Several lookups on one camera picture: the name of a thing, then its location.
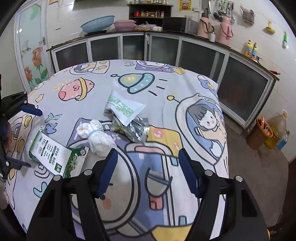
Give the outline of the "large cooking oil jug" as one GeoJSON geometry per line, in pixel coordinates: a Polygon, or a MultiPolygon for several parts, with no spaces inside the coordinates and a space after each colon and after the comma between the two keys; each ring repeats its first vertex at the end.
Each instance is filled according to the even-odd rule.
{"type": "Polygon", "coordinates": [[[269,149],[274,149],[280,139],[285,135],[287,128],[287,117],[287,111],[283,109],[282,114],[277,113],[272,118],[267,120],[267,123],[273,131],[273,137],[264,142],[264,144],[269,149]]]}

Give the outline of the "white knotted tissue bundle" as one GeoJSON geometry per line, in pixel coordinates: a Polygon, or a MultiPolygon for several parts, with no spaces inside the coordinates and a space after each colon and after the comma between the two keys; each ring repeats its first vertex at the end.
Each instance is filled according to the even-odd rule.
{"type": "Polygon", "coordinates": [[[113,138],[103,131],[99,120],[82,123],[76,128],[79,137],[88,140],[90,150],[98,157],[106,157],[111,149],[116,148],[113,138]]]}

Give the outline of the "green white milk powder bag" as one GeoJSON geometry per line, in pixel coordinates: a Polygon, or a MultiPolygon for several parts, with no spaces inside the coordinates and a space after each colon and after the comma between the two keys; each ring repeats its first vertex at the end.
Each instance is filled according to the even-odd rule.
{"type": "Polygon", "coordinates": [[[53,175],[71,178],[81,173],[88,152],[88,147],[64,147],[39,130],[30,146],[29,157],[53,175]]]}

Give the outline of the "cartoon print tablecloth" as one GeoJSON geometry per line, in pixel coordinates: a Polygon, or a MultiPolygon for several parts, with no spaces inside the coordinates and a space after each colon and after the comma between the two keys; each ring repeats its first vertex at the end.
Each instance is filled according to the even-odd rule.
{"type": "Polygon", "coordinates": [[[53,174],[62,164],[34,162],[29,149],[40,128],[68,148],[80,148],[81,171],[104,155],[90,151],[79,125],[99,120],[116,143],[118,163],[107,191],[96,204],[111,240],[184,240],[200,201],[189,190],[178,161],[185,148],[205,169],[228,176],[228,150],[217,83],[205,74],[163,63],[103,60],[59,71],[29,94],[42,116],[20,112],[10,120],[13,138],[8,154],[30,163],[11,170],[6,198],[22,231],[53,174]],[[106,111],[112,92],[144,105],[149,122],[145,143],[136,143],[112,127],[106,111]]]}

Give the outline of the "white green small packet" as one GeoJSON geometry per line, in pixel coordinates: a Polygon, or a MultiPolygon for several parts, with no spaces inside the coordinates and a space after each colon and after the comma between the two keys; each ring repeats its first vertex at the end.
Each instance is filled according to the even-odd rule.
{"type": "Polygon", "coordinates": [[[113,113],[124,126],[128,126],[145,106],[145,104],[125,99],[112,90],[104,111],[113,113]]]}

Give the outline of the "yellow detergent bottles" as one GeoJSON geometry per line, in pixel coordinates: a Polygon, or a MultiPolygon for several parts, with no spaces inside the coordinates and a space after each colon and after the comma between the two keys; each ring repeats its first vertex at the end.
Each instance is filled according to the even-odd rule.
{"type": "Polygon", "coordinates": [[[253,60],[256,60],[256,58],[257,58],[257,49],[258,49],[257,43],[256,42],[252,43],[250,40],[248,40],[247,45],[245,47],[245,53],[244,54],[245,54],[245,56],[247,56],[247,57],[249,57],[249,58],[251,58],[253,60]]]}

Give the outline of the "green wall brush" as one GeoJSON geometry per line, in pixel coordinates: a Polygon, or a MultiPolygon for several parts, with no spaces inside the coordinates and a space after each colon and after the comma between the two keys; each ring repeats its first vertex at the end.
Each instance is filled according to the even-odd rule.
{"type": "Polygon", "coordinates": [[[284,32],[283,32],[283,41],[282,41],[282,47],[283,47],[284,49],[288,49],[287,37],[288,37],[287,32],[284,31],[284,32]]]}

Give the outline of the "silver green foil wrapper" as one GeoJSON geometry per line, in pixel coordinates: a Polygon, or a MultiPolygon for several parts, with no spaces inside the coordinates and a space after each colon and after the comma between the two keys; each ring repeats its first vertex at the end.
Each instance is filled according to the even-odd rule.
{"type": "Polygon", "coordinates": [[[144,144],[147,140],[150,125],[148,118],[136,116],[127,126],[114,116],[111,131],[126,135],[132,142],[144,144]]]}

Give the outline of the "kitchen counter cabinets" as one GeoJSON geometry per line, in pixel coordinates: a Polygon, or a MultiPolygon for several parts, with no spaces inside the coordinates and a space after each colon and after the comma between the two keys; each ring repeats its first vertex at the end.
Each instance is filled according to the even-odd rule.
{"type": "Polygon", "coordinates": [[[98,60],[152,61],[203,74],[217,83],[222,110],[243,128],[254,122],[278,78],[230,47],[196,35],[115,32],[76,38],[48,49],[55,72],[98,60]]]}

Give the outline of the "brown waste bucket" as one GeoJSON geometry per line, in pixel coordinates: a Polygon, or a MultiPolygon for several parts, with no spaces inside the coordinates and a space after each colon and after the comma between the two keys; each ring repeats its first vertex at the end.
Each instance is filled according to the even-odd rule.
{"type": "Polygon", "coordinates": [[[266,122],[265,118],[260,116],[256,119],[256,124],[247,136],[246,142],[252,150],[257,150],[266,140],[269,140],[272,137],[273,130],[266,122]]]}

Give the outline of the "chopstick holder basket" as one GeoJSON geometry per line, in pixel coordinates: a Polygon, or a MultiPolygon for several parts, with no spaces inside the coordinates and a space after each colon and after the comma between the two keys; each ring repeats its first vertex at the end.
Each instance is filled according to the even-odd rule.
{"type": "Polygon", "coordinates": [[[242,5],[240,5],[240,9],[242,11],[242,18],[245,22],[253,25],[254,24],[254,16],[255,13],[252,9],[248,10],[244,8],[242,5]]]}

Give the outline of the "black spice shelf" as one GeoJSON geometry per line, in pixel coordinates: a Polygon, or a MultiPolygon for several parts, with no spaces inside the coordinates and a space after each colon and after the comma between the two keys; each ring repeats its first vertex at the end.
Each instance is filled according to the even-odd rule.
{"type": "Polygon", "coordinates": [[[128,19],[136,25],[150,24],[163,26],[163,20],[171,17],[173,5],[170,4],[128,4],[128,19]]]}

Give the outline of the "flower painted glass door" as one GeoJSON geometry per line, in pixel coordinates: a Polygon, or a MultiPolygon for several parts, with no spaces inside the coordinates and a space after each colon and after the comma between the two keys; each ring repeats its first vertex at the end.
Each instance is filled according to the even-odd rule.
{"type": "Polygon", "coordinates": [[[16,65],[27,92],[54,74],[46,31],[47,1],[25,1],[14,24],[16,65]]]}

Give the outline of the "pink thermos right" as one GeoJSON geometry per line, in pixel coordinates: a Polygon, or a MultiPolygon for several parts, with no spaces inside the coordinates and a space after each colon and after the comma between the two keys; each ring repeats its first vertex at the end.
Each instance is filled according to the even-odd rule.
{"type": "Polygon", "coordinates": [[[229,17],[224,16],[220,24],[220,30],[216,42],[230,46],[231,39],[233,38],[233,32],[231,27],[231,20],[229,17]]]}

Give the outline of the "pink plastic basin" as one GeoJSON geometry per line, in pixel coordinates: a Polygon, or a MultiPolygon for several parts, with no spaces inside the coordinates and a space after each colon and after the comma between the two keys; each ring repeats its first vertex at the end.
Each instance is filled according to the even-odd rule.
{"type": "Polygon", "coordinates": [[[119,20],[114,22],[114,27],[118,32],[132,31],[134,26],[134,20],[119,20]]]}

